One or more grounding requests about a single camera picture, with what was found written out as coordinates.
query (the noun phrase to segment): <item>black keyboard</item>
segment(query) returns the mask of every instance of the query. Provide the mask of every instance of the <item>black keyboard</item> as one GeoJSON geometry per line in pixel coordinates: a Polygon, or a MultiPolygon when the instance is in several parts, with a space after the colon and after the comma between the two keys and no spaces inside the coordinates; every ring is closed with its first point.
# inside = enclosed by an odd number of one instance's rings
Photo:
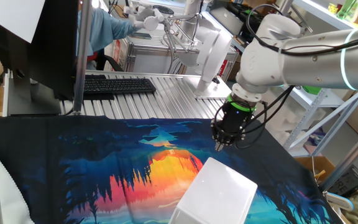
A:
{"type": "Polygon", "coordinates": [[[146,78],[103,79],[86,78],[84,94],[93,93],[153,93],[155,87],[146,78]]]}

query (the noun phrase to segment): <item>bottle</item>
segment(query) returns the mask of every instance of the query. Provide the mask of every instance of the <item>bottle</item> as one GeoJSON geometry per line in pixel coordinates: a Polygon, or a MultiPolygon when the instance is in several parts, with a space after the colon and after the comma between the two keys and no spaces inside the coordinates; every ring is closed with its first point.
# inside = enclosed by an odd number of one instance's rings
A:
{"type": "Polygon", "coordinates": [[[349,22],[355,22],[358,18],[358,0],[353,4],[353,7],[345,16],[345,20],[349,22]]]}
{"type": "Polygon", "coordinates": [[[356,3],[357,0],[346,0],[345,4],[343,4],[342,9],[336,14],[336,17],[340,19],[344,19],[346,14],[351,10],[354,3],[356,3]]]}

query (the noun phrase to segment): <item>aluminum table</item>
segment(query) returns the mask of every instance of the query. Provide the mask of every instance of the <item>aluminum table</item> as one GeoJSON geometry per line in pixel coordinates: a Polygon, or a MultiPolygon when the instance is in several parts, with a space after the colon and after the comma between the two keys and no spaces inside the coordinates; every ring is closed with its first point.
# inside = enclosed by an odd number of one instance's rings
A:
{"type": "MultiPolygon", "coordinates": [[[[206,118],[214,117],[224,100],[196,100],[188,87],[182,83],[183,77],[196,75],[161,75],[131,72],[101,72],[87,70],[86,74],[105,75],[107,78],[149,78],[156,87],[155,93],[114,95],[114,100],[84,100],[81,115],[106,116],[111,119],[147,118],[206,118]]],[[[2,115],[7,116],[8,83],[4,90],[2,115]]],[[[61,101],[62,114],[69,112],[73,103],[61,101]]]]}

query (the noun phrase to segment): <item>white plastic block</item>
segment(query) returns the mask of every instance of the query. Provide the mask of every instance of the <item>white plastic block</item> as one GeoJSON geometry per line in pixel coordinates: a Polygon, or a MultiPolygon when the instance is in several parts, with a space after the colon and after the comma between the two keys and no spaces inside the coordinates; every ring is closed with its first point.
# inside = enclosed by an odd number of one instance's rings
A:
{"type": "Polygon", "coordinates": [[[244,224],[256,190],[253,181],[209,158],[169,224],[244,224]]]}

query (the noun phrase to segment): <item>green led ring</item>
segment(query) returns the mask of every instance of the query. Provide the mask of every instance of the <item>green led ring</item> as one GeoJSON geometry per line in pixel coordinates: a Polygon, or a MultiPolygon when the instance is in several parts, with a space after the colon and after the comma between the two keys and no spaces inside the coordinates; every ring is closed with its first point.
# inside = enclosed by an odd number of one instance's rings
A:
{"type": "MultiPolygon", "coordinates": [[[[231,98],[231,95],[227,96],[227,102],[230,103],[232,102],[233,99],[231,98]]],[[[238,105],[237,103],[231,103],[231,105],[233,105],[233,107],[241,110],[241,111],[245,111],[245,112],[251,112],[251,111],[255,111],[256,110],[256,106],[254,106],[253,108],[251,108],[251,110],[249,108],[245,108],[243,106],[238,105]]]]}

